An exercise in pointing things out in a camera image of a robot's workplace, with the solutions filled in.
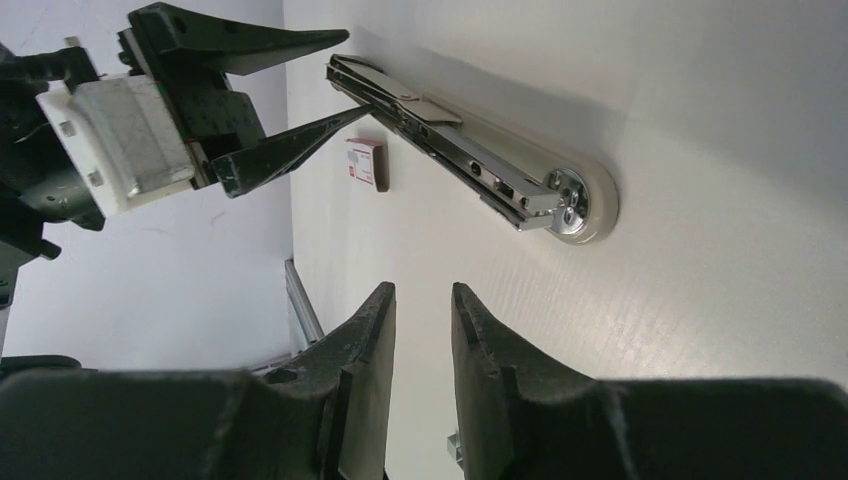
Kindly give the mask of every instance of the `white floor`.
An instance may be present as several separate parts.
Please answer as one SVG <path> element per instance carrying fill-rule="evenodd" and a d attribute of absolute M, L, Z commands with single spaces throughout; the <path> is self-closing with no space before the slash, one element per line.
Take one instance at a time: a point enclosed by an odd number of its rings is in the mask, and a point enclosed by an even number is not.
<path fill-rule="evenodd" d="M 612 236 L 516 233 L 449 173 L 363 120 L 292 180 L 295 257 L 326 328 L 398 286 L 387 467 L 460 478 L 451 284 L 599 377 L 820 376 L 848 384 L 848 2 L 286 0 L 288 28 L 485 106 L 603 161 Z M 289 123 L 353 106 L 292 62 Z M 347 176 L 344 139 L 387 138 L 392 190 Z"/>
<path fill-rule="evenodd" d="M 169 0 L 202 13 L 282 26 L 278 0 Z M 0 41 L 18 54 L 78 36 L 101 73 L 123 73 L 117 32 L 150 0 L 5 0 Z M 266 132 L 286 128 L 285 70 L 233 79 Z M 232 368 L 289 351 L 283 262 L 292 254 L 288 179 L 230 200 L 184 192 L 87 232 L 48 225 L 64 248 L 21 269 L 5 355 L 61 353 L 109 369 Z"/>

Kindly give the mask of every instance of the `small box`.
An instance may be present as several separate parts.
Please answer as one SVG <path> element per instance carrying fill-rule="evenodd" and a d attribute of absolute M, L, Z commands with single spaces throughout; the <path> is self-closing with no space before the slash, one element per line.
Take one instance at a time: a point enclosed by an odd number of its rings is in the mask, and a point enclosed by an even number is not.
<path fill-rule="evenodd" d="M 380 193 L 389 191 L 389 165 L 383 142 L 349 138 L 347 160 L 351 178 L 373 186 Z"/>

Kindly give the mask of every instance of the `white table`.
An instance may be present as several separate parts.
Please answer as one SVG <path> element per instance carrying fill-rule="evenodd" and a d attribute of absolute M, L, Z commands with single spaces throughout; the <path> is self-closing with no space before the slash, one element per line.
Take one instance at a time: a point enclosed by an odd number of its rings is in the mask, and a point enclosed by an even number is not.
<path fill-rule="evenodd" d="M 445 452 L 456 281 L 589 375 L 848 383 L 848 10 L 793 5 L 286 0 L 287 28 L 348 28 L 337 51 L 594 155 L 620 189 L 612 235 L 569 247 L 513 231 L 370 119 L 293 175 L 295 258 L 325 328 L 398 287 L 390 475 L 461 476 Z M 290 126 L 353 106 L 328 59 L 288 65 Z M 348 178 L 352 136 L 388 140 L 390 193 Z"/>

